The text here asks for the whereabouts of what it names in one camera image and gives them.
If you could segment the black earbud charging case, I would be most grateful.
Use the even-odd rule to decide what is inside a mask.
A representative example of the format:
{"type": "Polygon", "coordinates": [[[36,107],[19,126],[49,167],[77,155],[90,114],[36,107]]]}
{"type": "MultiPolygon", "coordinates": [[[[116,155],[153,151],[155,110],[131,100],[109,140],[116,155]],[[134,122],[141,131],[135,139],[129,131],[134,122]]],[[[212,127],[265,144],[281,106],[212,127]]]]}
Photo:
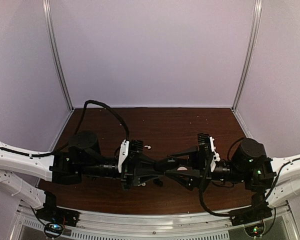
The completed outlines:
{"type": "Polygon", "coordinates": [[[154,170],[157,172],[164,173],[169,170],[173,170],[176,167],[178,167],[180,164],[180,161],[176,157],[167,157],[162,160],[158,160],[154,164],[154,170]]]}

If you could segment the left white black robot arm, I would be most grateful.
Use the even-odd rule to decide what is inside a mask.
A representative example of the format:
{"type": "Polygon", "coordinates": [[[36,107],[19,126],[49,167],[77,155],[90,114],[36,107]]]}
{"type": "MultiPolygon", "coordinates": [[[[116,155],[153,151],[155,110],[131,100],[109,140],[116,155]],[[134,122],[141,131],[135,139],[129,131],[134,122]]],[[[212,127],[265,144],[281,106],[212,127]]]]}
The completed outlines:
{"type": "Polygon", "coordinates": [[[90,131],[72,137],[63,149],[35,152],[7,145],[0,141],[0,188],[11,196],[41,210],[51,222],[62,218],[53,193],[31,186],[19,173],[38,177],[60,185],[80,184],[83,177],[120,180],[124,189],[139,186],[163,176],[166,168],[142,153],[140,141],[125,139],[119,155],[103,156],[97,136],[90,131]]]}

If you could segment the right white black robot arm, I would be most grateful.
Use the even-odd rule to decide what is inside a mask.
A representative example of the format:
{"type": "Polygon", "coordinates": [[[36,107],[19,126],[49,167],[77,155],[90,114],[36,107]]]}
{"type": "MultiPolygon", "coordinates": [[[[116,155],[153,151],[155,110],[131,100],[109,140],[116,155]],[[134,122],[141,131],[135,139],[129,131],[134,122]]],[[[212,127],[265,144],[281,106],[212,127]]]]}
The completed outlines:
{"type": "Polygon", "coordinates": [[[237,146],[234,154],[224,160],[216,152],[212,136],[200,133],[197,140],[197,146],[170,155],[156,169],[189,190],[198,188],[200,205],[207,213],[232,219],[246,215],[256,221],[293,194],[300,193],[300,154],[268,157],[263,144],[242,137],[234,142],[237,146]],[[214,182],[243,183],[246,190],[253,192],[251,206],[227,213],[211,210],[204,194],[214,182]]]}

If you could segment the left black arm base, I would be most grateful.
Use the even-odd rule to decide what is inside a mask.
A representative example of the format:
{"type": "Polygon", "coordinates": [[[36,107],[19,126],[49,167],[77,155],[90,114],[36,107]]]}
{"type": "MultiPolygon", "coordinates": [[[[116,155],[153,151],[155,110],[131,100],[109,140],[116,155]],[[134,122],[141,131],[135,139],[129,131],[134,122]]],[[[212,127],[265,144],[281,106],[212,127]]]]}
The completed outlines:
{"type": "Polygon", "coordinates": [[[39,219],[69,227],[77,226],[80,216],[78,211],[58,207],[57,198],[51,192],[45,191],[44,196],[45,200],[42,208],[36,211],[36,215],[39,219]]]}

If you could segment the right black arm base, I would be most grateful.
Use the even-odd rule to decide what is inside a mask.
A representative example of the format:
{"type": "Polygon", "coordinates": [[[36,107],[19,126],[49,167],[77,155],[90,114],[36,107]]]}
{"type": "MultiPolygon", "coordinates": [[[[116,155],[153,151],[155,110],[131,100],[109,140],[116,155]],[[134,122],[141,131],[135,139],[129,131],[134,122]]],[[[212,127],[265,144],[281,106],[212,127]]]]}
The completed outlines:
{"type": "Polygon", "coordinates": [[[264,194],[255,193],[251,197],[251,206],[231,210],[229,215],[232,225],[239,226],[271,217],[272,209],[268,207],[264,194]]]}

